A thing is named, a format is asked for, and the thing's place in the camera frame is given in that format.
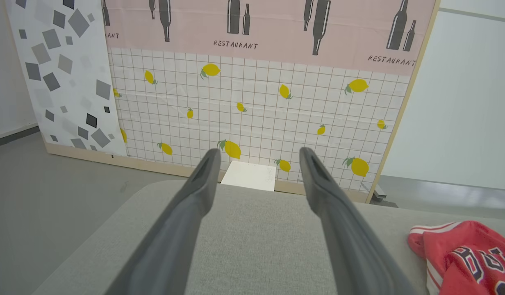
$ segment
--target bottle illustration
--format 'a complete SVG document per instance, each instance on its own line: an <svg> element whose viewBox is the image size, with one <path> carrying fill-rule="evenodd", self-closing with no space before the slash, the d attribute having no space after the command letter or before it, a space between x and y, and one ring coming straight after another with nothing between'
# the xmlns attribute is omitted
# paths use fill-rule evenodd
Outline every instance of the bottle illustration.
<svg viewBox="0 0 505 295"><path fill-rule="evenodd" d="M408 0L402 0L402 5L396 13L395 18L393 18L391 32L389 33L389 39L387 40L387 49L398 50L400 48L400 43L402 42L402 36L404 35L404 29L407 22L407 2Z"/></svg>
<svg viewBox="0 0 505 295"><path fill-rule="evenodd" d="M109 10L107 9L107 4L103 0L103 24L110 26Z"/></svg>
<svg viewBox="0 0 505 295"><path fill-rule="evenodd" d="M242 34L249 35L251 25L251 15L249 14L249 3L245 4L245 14L243 15L243 25L241 27Z"/></svg>
<svg viewBox="0 0 505 295"><path fill-rule="evenodd" d="M149 8L151 9L152 19L154 19L154 10L156 9L156 1L149 0Z"/></svg>
<svg viewBox="0 0 505 295"><path fill-rule="evenodd" d="M320 44L322 43L323 36L325 35L325 29L327 28L327 20L329 18L330 8L331 1L317 0L313 27L313 55L318 55L318 50L320 49Z"/></svg>
<svg viewBox="0 0 505 295"><path fill-rule="evenodd" d="M170 42L169 28L171 26L171 0L158 0L159 4L159 20L163 26L165 34L165 42Z"/></svg>
<svg viewBox="0 0 505 295"><path fill-rule="evenodd" d="M407 32L406 41L404 43L404 49L403 49L405 52L411 50L411 45L413 44L413 39L415 38L415 25L416 20L413 21L411 28L409 29L409 32Z"/></svg>
<svg viewBox="0 0 505 295"><path fill-rule="evenodd" d="M227 3L227 33L240 33L240 0L229 0Z"/></svg>
<svg viewBox="0 0 505 295"><path fill-rule="evenodd" d="M303 10L303 30L307 31L307 25L311 20L311 15L313 14L313 3L314 0L305 0L305 9Z"/></svg>

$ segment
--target white wall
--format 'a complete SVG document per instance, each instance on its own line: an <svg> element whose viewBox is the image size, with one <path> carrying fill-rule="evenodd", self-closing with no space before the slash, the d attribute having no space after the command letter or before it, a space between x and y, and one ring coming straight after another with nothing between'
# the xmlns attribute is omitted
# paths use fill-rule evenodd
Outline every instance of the white wall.
<svg viewBox="0 0 505 295"><path fill-rule="evenodd" d="M11 34L0 0L0 138L37 125Z"/></svg>
<svg viewBox="0 0 505 295"><path fill-rule="evenodd" d="M441 7L505 18L505 0ZM505 22L438 13L382 174L505 189Z"/></svg>

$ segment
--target yellow lemon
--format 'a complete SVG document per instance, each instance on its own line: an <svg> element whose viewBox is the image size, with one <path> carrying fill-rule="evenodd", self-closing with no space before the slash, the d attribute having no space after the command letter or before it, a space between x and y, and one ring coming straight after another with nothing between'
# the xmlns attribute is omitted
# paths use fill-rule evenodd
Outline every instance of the yellow lemon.
<svg viewBox="0 0 505 295"><path fill-rule="evenodd" d="M287 88L287 86L285 86L284 84L282 84L282 86L280 87L280 95L282 95L284 99L292 99L292 95L291 92L289 92L289 88Z"/></svg>
<svg viewBox="0 0 505 295"><path fill-rule="evenodd" d="M121 136L123 136L123 142L127 143L127 133L125 133L125 130L121 129Z"/></svg>
<svg viewBox="0 0 505 295"><path fill-rule="evenodd" d="M120 93L115 88L112 88L112 92L114 92L115 97L121 97Z"/></svg>
<svg viewBox="0 0 505 295"><path fill-rule="evenodd" d="M225 148L225 152L229 157L234 158L234 159L240 159L241 156L241 150L240 147L235 144L232 141L229 140L220 140L217 144L219 145L220 149L223 151L223 148Z"/></svg>
<svg viewBox="0 0 505 295"><path fill-rule="evenodd" d="M351 166L351 171L358 176L365 177L367 172L369 172L369 165L367 162L360 158L352 157L344 160L343 164L346 164L347 167Z"/></svg>
<svg viewBox="0 0 505 295"><path fill-rule="evenodd" d="M240 112L247 112L247 109L246 109L246 108L244 108L243 104L241 104L241 103L239 103L239 102L236 104L236 108L237 108L237 109L238 109L238 111L240 111Z"/></svg>
<svg viewBox="0 0 505 295"><path fill-rule="evenodd" d="M387 129L387 125L384 123L382 120L378 120L378 123L376 124L378 128L380 129Z"/></svg>
<svg viewBox="0 0 505 295"><path fill-rule="evenodd" d="M157 84L156 79L149 71L145 71L145 80L147 80L150 84Z"/></svg>
<svg viewBox="0 0 505 295"><path fill-rule="evenodd" d="M285 172L289 172L291 170L290 163L284 159L276 159L275 163L276 163L276 165L280 165L280 169Z"/></svg>
<svg viewBox="0 0 505 295"><path fill-rule="evenodd" d="M369 87L369 85L367 85L367 82L365 82L364 79L356 79L356 80L352 81L351 83L349 83L349 85L346 87L344 92L346 94L348 92L352 93L351 91L362 92L362 91L366 90L368 87Z"/></svg>
<svg viewBox="0 0 505 295"><path fill-rule="evenodd" d="M320 125L320 128L318 128L318 132L317 132L317 134L320 136L320 135L322 135L324 132L325 132L325 125L324 125L324 124L322 124L322 125Z"/></svg>
<svg viewBox="0 0 505 295"><path fill-rule="evenodd" d="M159 147L167 155L172 155L172 148L168 144L160 142L156 146Z"/></svg>
<svg viewBox="0 0 505 295"><path fill-rule="evenodd" d="M218 68L217 65L207 64L203 67L203 69L200 73L200 77L202 77L202 79L203 79L203 77L207 78L207 75L214 77L215 75L218 75L219 72L220 72L220 69Z"/></svg>

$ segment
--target dark baseboard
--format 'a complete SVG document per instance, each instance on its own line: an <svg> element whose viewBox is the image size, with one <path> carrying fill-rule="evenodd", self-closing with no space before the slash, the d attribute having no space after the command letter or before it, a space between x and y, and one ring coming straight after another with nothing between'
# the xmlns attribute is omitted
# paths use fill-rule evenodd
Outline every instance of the dark baseboard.
<svg viewBox="0 0 505 295"><path fill-rule="evenodd" d="M39 132L39 127L35 126L23 131L20 131L18 133L10 134L9 136L5 136L3 138L0 138L0 145L7 144L11 141L14 141L19 138L24 138L25 136L29 136L31 134Z"/></svg>

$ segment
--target lettering on jersey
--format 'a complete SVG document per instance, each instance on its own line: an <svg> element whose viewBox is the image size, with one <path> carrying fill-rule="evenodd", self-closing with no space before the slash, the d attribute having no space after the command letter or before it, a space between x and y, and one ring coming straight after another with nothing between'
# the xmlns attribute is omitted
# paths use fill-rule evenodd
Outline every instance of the lettering on jersey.
<svg viewBox="0 0 505 295"><path fill-rule="evenodd" d="M496 295L505 295L505 282L498 281L495 286Z"/></svg>
<svg viewBox="0 0 505 295"><path fill-rule="evenodd" d="M485 265L487 267L489 267L490 269L494 269L496 271L500 271L501 273L504 273L504 267L502 266L502 263L500 263L500 261L498 261L498 259L496 259L495 256L483 251L479 252L482 254L482 257L484 258L485 261Z"/></svg>
<svg viewBox="0 0 505 295"><path fill-rule="evenodd" d="M453 250L453 253L457 254L466 264L466 267L473 275L473 278L480 283L480 281L484 278L484 272L480 267L477 258L473 254L473 251L468 247L459 247Z"/></svg>

